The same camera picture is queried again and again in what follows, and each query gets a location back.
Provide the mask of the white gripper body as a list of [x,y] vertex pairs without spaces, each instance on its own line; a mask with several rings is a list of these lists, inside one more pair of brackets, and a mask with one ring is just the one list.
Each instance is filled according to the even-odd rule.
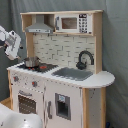
[[21,37],[14,31],[5,33],[5,54],[10,60],[14,60],[18,57],[18,49],[20,47]]

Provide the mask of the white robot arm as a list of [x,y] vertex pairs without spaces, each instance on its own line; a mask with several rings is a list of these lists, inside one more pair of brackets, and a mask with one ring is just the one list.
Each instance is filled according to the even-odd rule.
[[[7,32],[0,26],[0,48],[5,48],[5,55],[14,60],[18,57],[21,37],[15,32]],[[0,128],[43,128],[43,122],[37,114],[14,112],[0,103]]]

